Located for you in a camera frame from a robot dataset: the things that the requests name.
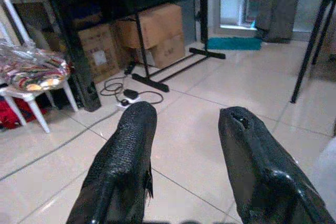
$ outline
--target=tile floor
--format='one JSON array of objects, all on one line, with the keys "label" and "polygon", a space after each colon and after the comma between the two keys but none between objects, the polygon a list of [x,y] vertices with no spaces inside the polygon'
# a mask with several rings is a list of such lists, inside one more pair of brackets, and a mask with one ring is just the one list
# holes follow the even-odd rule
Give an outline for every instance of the tile floor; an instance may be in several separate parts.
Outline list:
[{"label": "tile floor", "polygon": [[[227,106],[257,114],[310,176],[332,136],[336,83],[311,78],[298,102],[288,102],[306,46],[293,41],[263,44],[260,51],[227,51],[226,60],[209,59],[167,82],[171,92],[155,105],[155,198],[146,220],[241,222],[217,133],[219,109]],[[131,79],[125,86],[153,90]],[[143,98],[157,99],[152,94]],[[46,115],[50,134],[37,122],[0,133],[0,223],[65,223],[95,154],[121,116],[113,97],[101,97],[101,103],[93,113],[51,110]]]}]

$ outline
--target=chair leg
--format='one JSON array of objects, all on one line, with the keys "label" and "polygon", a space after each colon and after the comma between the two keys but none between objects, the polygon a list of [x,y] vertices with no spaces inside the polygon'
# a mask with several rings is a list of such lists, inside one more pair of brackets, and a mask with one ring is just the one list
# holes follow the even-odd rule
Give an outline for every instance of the chair leg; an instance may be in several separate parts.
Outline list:
[{"label": "chair leg", "polygon": [[69,100],[69,102],[71,104],[71,107],[73,108],[73,110],[75,112],[77,112],[78,111],[77,103],[76,103],[76,101],[74,99],[74,95],[72,94],[72,91],[70,89],[68,81],[64,82],[63,89],[65,91],[65,94],[67,95],[67,98],[68,98],[68,100]]},{"label": "chair leg", "polygon": [[41,110],[37,106],[37,103],[35,102],[35,100],[28,101],[27,103],[28,103],[29,107],[31,108],[33,114],[35,115],[36,119],[41,124],[42,128],[45,130],[45,132],[50,133],[50,129],[47,125],[47,122],[44,119],[44,117],[41,113]]},{"label": "chair leg", "polygon": [[51,95],[50,91],[46,91],[46,96],[47,96],[51,106],[56,107],[53,96]]},{"label": "chair leg", "polygon": [[13,110],[13,112],[16,114],[16,116],[19,118],[20,120],[20,124],[22,126],[25,126],[27,124],[25,118],[23,117],[23,115],[21,114],[20,109],[17,107],[16,103],[14,102],[14,99],[12,97],[9,96],[4,96],[6,102],[8,103],[9,107]]}]

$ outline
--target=black metal frame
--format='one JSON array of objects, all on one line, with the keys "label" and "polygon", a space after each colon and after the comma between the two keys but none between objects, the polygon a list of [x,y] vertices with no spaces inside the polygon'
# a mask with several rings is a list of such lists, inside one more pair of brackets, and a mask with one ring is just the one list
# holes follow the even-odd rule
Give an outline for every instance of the black metal frame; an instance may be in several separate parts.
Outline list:
[{"label": "black metal frame", "polygon": [[[177,76],[178,74],[182,73],[183,71],[211,58],[211,57],[214,57],[214,58],[218,58],[218,59],[225,59],[226,56],[225,54],[221,54],[221,53],[215,53],[215,52],[209,52],[208,49],[207,49],[207,42],[208,42],[208,27],[207,27],[207,23],[208,23],[208,17],[207,17],[207,12],[208,12],[208,2],[207,0],[200,0],[200,3],[201,3],[201,41],[204,43],[204,50],[200,50],[200,49],[196,49],[196,48],[190,48],[189,49],[189,52],[191,52],[192,54],[177,61],[177,62],[174,62],[172,63],[171,65],[165,67],[165,68],[162,68],[152,74],[149,74],[149,68],[148,68],[148,63],[147,63],[147,59],[146,59],[146,52],[145,52],[145,46],[144,46],[144,43],[143,43],[143,37],[142,37],[142,31],[141,31],[141,23],[140,23],[140,19],[139,19],[139,14],[138,12],[135,13],[135,22],[136,22],[136,26],[137,26],[137,29],[138,29],[138,35],[139,35],[139,41],[140,41],[140,46],[141,46],[141,54],[142,54],[142,59],[143,59],[143,63],[144,63],[144,68],[145,68],[145,72],[146,72],[146,76],[143,77],[137,73],[134,73],[132,75],[132,78],[136,81],[139,81],[139,82],[142,82],[148,86],[151,86],[153,88],[156,88],[156,89],[159,89],[163,92],[169,92],[169,87],[168,85],[164,84],[165,81]],[[195,55],[204,55],[205,57],[188,65],[187,67],[163,78],[162,80],[160,81],[153,81],[151,80],[151,77],[163,72],[164,70],[168,69],[168,68],[171,68],[177,64],[179,64],[180,62],[186,60],[186,59],[189,59],[189,58],[192,58],[193,56]]]},{"label": "black metal frame", "polygon": [[318,45],[316,47],[316,51],[315,51],[315,54],[314,54],[314,57],[313,57],[312,65],[315,65],[316,62],[317,62],[317,58],[318,58],[319,52],[321,50],[323,40],[326,36],[327,30],[328,30],[328,27],[329,27],[329,23],[330,23],[330,20],[331,20],[331,17],[332,17],[332,13],[333,13],[335,5],[336,5],[336,0],[322,0],[322,2],[321,2],[319,13],[317,15],[313,31],[311,33],[311,36],[310,36],[310,39],[309,39],[309,42],[308,42],[308,46],[307,46],[306,54],[304,55],[305,57],[304,57],[303,62],[302,62],[301,70],[299,72],[299,77],[297,79],[295,89],[293,91],[293,95],[292,95],[292,98],[291,98],[291,101],[290,101],[291,103],[296,103],[296,100],[297,100],[297,97],[298,97],[298,94],[299,94],[299,90],[300,90],[300,87],[301,87],[301,83],[302,83],[302,80],[303,80],[303,76],[305,75],[305,73],[307,71],[307,66],[308,66],[308,62],[309,62],[309,59],[310,59],[310,55],[313,51],[314,44],[315,44],[315,41],[316,41],[317,36],[318,36],[318,32],[319,32],[320,27],[321,27],[321,23],[323,21],[324,13],[325,13],[325,11],[326,11],[326,9],[327,9],[327,7],[329,6],[330,3],[332,3],[332,4],[331,4],[331,7],[330,7],[328,16],[326,18],[326,21],[324,23],[324,27],[323,27],[323,30],[321,32],[321,36],[320,36]]}]

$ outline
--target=power strip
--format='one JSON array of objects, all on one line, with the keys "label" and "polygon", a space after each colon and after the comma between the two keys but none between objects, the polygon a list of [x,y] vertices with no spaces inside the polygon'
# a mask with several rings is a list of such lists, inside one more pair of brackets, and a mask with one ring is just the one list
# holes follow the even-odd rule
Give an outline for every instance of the power strip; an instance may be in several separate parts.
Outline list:
[{"label": "power strip", "polygon": [[130,98],[127,98],[127,97],[124,98],[124,99],[127,100],[129,104],[126,105],[126,106],[123,106],[123,105],[121,104],[121,102],[118,102],[118,103],[117,103],[117,107],[118,107],[118,109],[119,109],[120,111],[124,111],[124,110],[126,110],[129,106],[131,106],[132,104],[141,101],[141,97],[140,97],[140,96],[138,96],[138,97],[135,98],[135,99],[130,99]]}]

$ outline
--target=white plastic chair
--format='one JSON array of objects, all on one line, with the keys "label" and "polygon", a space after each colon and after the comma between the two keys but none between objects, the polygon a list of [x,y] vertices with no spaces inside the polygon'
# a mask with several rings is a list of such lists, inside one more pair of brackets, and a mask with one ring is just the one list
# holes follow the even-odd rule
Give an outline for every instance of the white plastic chair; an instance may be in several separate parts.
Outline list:
[{"label": "white plastic chair", "polygon": [[[72,91],[70,89],[68,81],[63,82],[63,87],[62,88],[64,89],[65,94],[67,95],[67,98],[68,98],[68,100],[71,104],[71,107],[73,108],[73,110],[75,112],[77,112],[78,107],[77,107],[76,101],[74,99],[74,95],[72,94]],[[13,112],[19,118],[22,126],[26,125],[27,122],[26,122],[25,118],[22,116],[20,109],[17,107],[16,103],[14,102],[13,97],[21,98],[25,102],[27,102],[30,109],[32,110],[34,116],[36,117],[38,122],[41,124],[42,128],[45,130],[45,132],[50,133],[50,129],[47,125],[47,122],[44,119],[44,117],[41,113],[41,110],[39,109],[39,107],[38,107],[38,105],[35,101],[35,98],[42,93],[46,93],[47,98],[50,101],[51,105],[53,107],[56,107],[50,91],[25,92],[25,91],[18,90],[14,87],[11,87],[11,86],[7,86],[7,87],[4,87],[4,88],[0,89],[0,95],[5,98],[6,102],[10,106],[10,108],[13,110]]]}]

